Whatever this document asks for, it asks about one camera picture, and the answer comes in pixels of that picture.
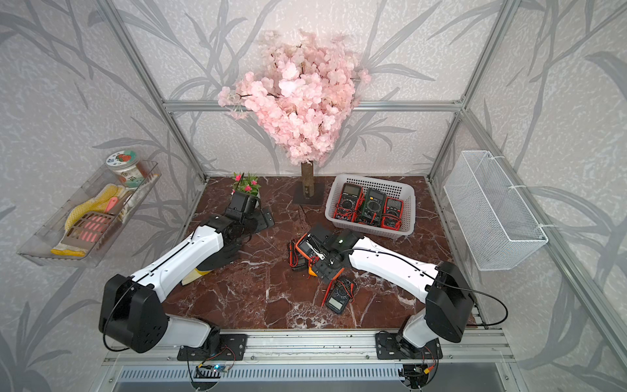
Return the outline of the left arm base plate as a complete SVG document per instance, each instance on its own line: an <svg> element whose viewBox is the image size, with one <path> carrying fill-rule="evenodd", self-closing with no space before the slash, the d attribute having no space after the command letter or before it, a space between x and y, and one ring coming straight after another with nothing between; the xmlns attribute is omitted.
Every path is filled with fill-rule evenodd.
<svg viewBox="0 0 627 392"><path fill-rule="evenodd" d="M178 361L242 361L247 346L247 334L213 334L199 347L183 346L179 349Z"/></svg>

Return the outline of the red ANENG DT9205A multimeter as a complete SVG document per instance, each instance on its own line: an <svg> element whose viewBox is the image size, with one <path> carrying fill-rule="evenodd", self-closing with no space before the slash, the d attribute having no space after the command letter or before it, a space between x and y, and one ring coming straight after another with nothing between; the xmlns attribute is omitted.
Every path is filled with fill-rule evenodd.
<svg viewBox="0 0 627 392"><path fill-rule="evenodd" d="M340 221L355 222L362 203L362 195L361 186L345 183L332 217Z"/></svg>

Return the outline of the small black multimeter front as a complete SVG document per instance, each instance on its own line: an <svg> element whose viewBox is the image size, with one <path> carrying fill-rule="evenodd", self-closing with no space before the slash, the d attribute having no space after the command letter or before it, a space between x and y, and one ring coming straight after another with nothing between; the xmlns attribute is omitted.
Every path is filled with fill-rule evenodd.
<svg viewBox="0 0 627 392"><path fill-rule="evenodd" d="M337 315L342 315L349 303L354 300L357 291L356 283L341 276L330 283L323 305Z"/></svg>

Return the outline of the large green multimeter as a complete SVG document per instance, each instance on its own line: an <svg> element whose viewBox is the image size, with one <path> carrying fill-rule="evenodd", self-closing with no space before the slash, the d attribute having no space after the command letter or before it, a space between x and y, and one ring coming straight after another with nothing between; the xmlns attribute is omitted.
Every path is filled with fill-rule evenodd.
<svg viewBox="0 0 627 392"><path fill-rule="evenodd" d="M359 209L356 222L359 224L380 227L387 196L374 188L368 188L364 201Z"/></svg>

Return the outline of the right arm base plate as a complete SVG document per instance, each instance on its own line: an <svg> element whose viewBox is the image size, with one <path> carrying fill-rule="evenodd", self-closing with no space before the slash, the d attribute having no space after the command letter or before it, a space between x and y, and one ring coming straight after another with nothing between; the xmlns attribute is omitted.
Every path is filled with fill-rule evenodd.
<svg viewBox="0 0 627 392"><path fill-rule="evenodd" d="M442 359L439 337L429 328L399 333L380 331L375 335L377 359Z"/></svg>

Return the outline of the small black clamp multimeter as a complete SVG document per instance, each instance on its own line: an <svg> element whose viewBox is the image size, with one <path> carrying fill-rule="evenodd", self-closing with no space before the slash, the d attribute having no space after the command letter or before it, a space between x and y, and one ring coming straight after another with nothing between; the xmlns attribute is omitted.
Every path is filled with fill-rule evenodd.
<svg viewBox="0 0 627 392"><path fill-rule="evenodd" d="M291 240L287 246L288 249L288 264L292 271L306 270L308 267L308 261L297 251L295 240Z"/></svg>

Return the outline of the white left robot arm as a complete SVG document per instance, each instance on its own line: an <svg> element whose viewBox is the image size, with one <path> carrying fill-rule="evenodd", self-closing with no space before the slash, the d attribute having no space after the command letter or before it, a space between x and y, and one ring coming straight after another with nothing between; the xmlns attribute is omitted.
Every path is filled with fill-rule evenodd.
<svg viewBox="0 0 627 392"><path fill-rule="evenodd" d="M191 272L227 266L251 236L273 226L270 208L261 206L258 197L234 192L222 214L208 217L157 261L129 276L117 274L105 284L98 325L101 335L138 354L179 346L210 357L219 355L219 327L169 315L163 302Z"/></svg>

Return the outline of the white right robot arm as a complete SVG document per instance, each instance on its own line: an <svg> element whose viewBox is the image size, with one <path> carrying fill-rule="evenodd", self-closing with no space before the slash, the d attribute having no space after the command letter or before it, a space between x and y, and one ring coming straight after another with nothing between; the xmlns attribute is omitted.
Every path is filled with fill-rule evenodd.
<svg viewBox="0 0 627 392"><path fill-rule="evenodd" d="M424 309L409 317L398 331L397 345L405 351L417 351L436 339L462 340L475 296L454 264L417 261L362 233L345 229L334 234L321 225L296 241L295 249L327 283L338 280L351 267L375 274L422 302Z"/></svg>

